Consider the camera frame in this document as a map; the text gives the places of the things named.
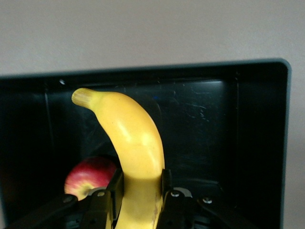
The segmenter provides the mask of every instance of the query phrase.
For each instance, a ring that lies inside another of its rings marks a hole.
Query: apple
[[[85,199],[91,189],[107,187],[117,166],[103,156],[88,157],[77,164],[67,175],[64,185],[66,194]]]

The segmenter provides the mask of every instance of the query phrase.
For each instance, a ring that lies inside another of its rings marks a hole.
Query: black container
[[[63,193],[82,159],[116,156],[88,87],[123,92],[152,116],[173,185],[222,196],[259,228],[282,224],[289,65],[283,60],[2,76],[0,181],[7,223]]]

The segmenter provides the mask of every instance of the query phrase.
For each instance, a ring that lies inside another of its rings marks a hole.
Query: red apple
[[[89,157],[77,164],[65,180],[64,191],[86,198],[91,189],[107,187],[117,166],[110,159],[102,156]]]

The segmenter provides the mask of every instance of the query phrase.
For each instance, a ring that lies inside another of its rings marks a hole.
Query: yellow banana
[[[122,93],[80,88],[72,101],[95,113],[118,154],[124,196],[115,228],[156,228],[163,202],[164,154],[155,123],[136,101]]]

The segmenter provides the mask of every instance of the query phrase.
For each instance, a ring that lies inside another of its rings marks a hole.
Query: beige wall
[[[285,58],[285,229],[305,225],[304,0],[4,0],[0,75]]]

